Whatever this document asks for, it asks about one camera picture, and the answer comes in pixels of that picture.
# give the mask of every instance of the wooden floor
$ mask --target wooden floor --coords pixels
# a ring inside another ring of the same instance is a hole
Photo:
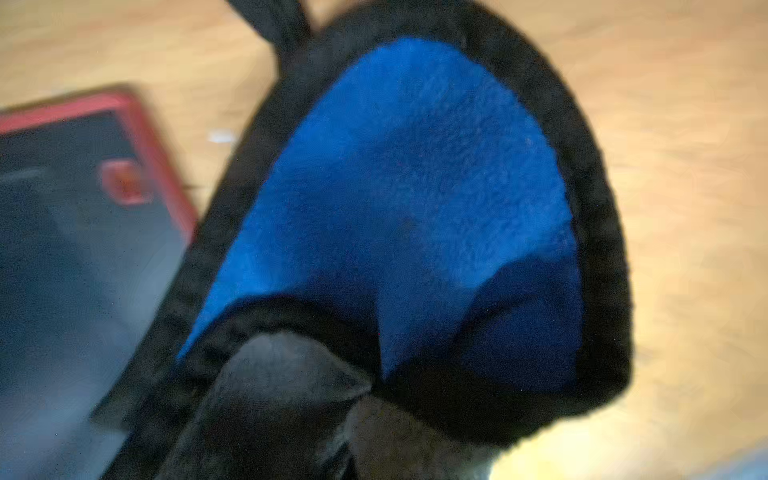
[[[768,437],[768,2],[488,0],[573,88],[626,228],[628,394],[494,478],[684,478]],[[319,23],[348,5],[309,0]],[[128,82],[205,210],[275,77],[224,0],[3,0],[0,106]]]

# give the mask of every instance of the blue fleece lining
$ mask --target blue fleece lining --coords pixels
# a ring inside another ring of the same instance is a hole
[[[583,306],[554,151],[516,95],[453,47],[371,51],[275,163],[180,356],[227,307],[278,294],[378,333],[385,376],[445,355],[482,319],[456,362],[561,389]]]

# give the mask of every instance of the white speck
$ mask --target white speck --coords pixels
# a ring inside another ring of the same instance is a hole
[[[236,140],[235,132],[229,128],[217,128],[208,131],[208,141],[215,144],[232,144]]]

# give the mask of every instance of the black fabric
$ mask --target black fabric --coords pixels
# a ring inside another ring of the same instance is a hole
[[[297,0],[227,0],[275,48],[281,69],[310,36],[310,24]]]
[[[153,386],[160,385],[154,398],[162,392],[163,379],[170,378],[175,353],[188,337],[229,245],[298,123],[360,55],[403,36],[443,41],[483,65],[518,95],[556,150],[579,249],[583,345],[578,381],[558,394],[510,391],[430,358],[402,367],[388,384],[376,384],[374,393],[457,439],[510,445],[556,418],[604,404],[627,386],[632,345],[624,240],[600,152],[568,90],[519,33],[482,7],[458,0],[401,0],[358,8],[293,54],[283,78],[243,133],[153,326],[94,412],[97,421],[131,428]],[[377,348],[355,346],[367,344],[363,337],[315,338],[335,341],[334,353],[377,374]]]
[[[227,362],[254,336],[278,332],[313,338],[349,364],[376,371],[376,365],[367,364],[369,352],[377,349],[375,339],[311,306],[290,299],[241,306],[208,329],[185,362],[154,387],[134,419],[137,427],[102,478],[152,478]],[[326,470],[338,471],[338,465],[346,464],[348,457],[347,449],[340,450],[329,459]]]

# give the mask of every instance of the slipper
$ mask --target slipper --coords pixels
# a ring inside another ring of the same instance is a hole
[[[276,329],[467,442],[512,445],[626,388],[630,290],[601,154],[521,34],[462,0],[372,3],[315,34],[293,0],[233,5],[280,79],[95,421],[135,428],[190,356],[215,357],[166,425],[183,428],[217,368]],[[282,299],[323,314],[237,320]]]

